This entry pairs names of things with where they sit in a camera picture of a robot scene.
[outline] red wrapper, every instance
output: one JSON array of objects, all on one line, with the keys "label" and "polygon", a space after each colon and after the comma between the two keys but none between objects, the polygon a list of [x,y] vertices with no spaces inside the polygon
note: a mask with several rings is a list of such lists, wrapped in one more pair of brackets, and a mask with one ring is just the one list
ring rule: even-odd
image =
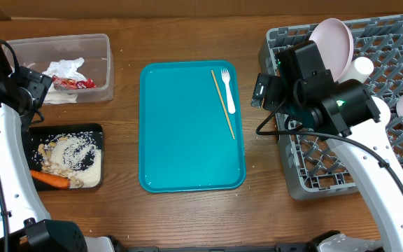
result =
[{"label": "red wrapper", "polygon": [[52,77],[52,84],[56,90],[77,90],[84,88],[95,88],[96,85],[92,79],[76,81],[70,78]]}]

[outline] teal tray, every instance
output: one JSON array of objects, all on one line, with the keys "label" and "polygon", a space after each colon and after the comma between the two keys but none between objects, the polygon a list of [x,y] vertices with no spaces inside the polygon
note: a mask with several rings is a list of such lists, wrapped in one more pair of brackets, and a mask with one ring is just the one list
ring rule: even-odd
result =
[{"label": "teal tray", "polygon": [[[231,75],[236,113],[229,130],[220,70]],[[152,193],[233,189],[246,176],[236,70],[224,60],[156,63],[141,72],[139,182]]]}]

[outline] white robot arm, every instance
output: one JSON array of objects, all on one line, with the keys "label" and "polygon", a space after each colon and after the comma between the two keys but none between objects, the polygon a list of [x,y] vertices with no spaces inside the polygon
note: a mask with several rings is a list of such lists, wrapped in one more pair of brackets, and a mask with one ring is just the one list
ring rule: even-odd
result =
[{"label": "white robot arm", "polygon": [[[3,53],[13,53],[15,73]],[[0,41],[0,251],[118,251],[114,237],[84,237],[75,223],[51,220],[36,192],[22,147],[22,131],[39,113],[52,79],[19,66]],[[26,236],[27,242],[20,244]]]},{"label": "white robot arm", "polygon": [[[385,126],[383,121],[367,120],[352,127],[353,133],[348,136],[348,139],[364,144],[386,159],[403,185],[403,169],[391,148]],[[403,251],[403,194],[393,177],[387,169],[380,167],[379,162],[366,151],[336,139],[328,139],[327,144],[353,177],[376,221],[384,250]],[[353,240],[350,241],[350,249],[344,250],[342,239],[343,237],[333,237],[324,241],[320,245],[320,251],[367,251],[368,246],[371,246],[368,241]],[[375,249],[379,244],[375,243],[372,246],[374,247],[370,249]]]}]

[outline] gray dish rack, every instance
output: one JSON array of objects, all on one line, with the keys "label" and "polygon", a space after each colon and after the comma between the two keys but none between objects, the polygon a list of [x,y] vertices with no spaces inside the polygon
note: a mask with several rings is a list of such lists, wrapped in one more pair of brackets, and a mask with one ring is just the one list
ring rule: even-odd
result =
[{"label": "gray dish rack", "polygon": [[[354,59],[364,56],[375,66],[367,89],[382,98],[392,109],[387,134],[403,166],[403,124],[395,114],[395,105],[403,95],[403,15],[344,21],[354,38]],[[270,29],[259,52],[263,73],[278,75],[275,54],[309,39],[318,24]],[[298,122],[284,128],[285,115],[277,114],[279,130],[291,130]],[[313,136],[280,136],[278,141],[285,180],[290,195],[307,200],[357,192],[351,175],[327,147]]]}]

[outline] white plastic fork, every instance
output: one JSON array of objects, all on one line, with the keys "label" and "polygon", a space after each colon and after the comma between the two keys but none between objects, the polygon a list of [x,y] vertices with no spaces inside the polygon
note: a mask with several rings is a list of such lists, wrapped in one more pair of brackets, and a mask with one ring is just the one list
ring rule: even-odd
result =
[{"label": "white plastic fork", "polygon": [[225,84],[225,89],[227,90],[228,113],[234,114],[236,113],[236,106],[234,105],[234,100],[232,99],[231,90],[229,88],[230,80],[231,76],[229,76],[228,69],[222,69],[222,81]]}]

